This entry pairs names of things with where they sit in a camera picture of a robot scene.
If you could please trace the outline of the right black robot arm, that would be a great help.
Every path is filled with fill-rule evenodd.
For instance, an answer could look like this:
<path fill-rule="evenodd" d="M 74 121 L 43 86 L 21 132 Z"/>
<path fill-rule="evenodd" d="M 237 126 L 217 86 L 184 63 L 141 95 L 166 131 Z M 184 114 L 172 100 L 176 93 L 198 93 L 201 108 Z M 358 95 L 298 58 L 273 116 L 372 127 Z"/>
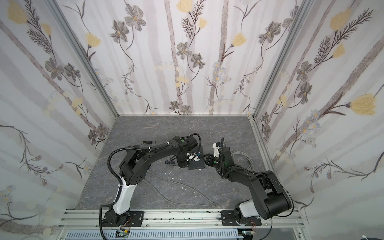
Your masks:
<path fill-rule="evenodd" d="M 260 217 L 268 220 L 294 209 L 292 198 L 274 172 L 255 172 L 237 165 L 224 141 L 214 143 L 213 149 L 214 154 L 207 155 L 205 164 L 215 168 L 222 179 L 239 183 L 250 190 L 252 198 L 235 207 L 238 219 Z"/>

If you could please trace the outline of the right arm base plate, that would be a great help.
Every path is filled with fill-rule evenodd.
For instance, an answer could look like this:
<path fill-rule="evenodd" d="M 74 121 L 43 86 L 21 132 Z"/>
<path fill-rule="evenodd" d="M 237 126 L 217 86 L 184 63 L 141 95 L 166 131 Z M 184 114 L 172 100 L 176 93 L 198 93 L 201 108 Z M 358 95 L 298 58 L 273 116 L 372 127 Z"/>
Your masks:
<path fill-rule="evenodd" d="M 257 227 L 262 225 L 259 216 L 244 217 L 238 209 L 221 211 L 219 220 L 222 221 L 224 227 Z"/>

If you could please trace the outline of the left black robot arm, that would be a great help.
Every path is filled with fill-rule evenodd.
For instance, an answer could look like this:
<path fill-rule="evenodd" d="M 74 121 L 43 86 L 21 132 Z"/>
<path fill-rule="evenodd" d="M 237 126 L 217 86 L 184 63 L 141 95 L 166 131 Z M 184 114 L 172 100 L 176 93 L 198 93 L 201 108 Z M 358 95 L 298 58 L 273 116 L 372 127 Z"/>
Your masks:
<path fill-rule="evenodd" d="M 135 188 L 141 183 L 151 165 L 161 159 L 171 157 L 171 164 L 179 168 L 189 167 L 190 163 L 202 159 L 202 140 L 199 134 L 174 137 L 166 143 L 154 147 L 138 145 L 114 150 L 107 158 L 110 173 L 119 181 L 118 191 L 112 203 L 101 205 L 99 209 L 99 227 L 118 227 L 131 220 L 131 199 Z M 115 154 L 126 152 L 125 158 L 116 173 L 111 161 Z"/>

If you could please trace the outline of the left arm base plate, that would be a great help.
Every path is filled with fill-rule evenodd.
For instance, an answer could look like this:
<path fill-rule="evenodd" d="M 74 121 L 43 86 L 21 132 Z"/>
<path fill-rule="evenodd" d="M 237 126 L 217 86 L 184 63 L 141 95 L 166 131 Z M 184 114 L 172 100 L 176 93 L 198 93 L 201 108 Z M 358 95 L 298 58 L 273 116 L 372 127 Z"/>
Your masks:
<path fill-rule="evenodd" d="M 102 227 L 141 227 L 144 220 L 143 211 L 128 211 L 121 215 L 108 211 L 102 217 Z"/>

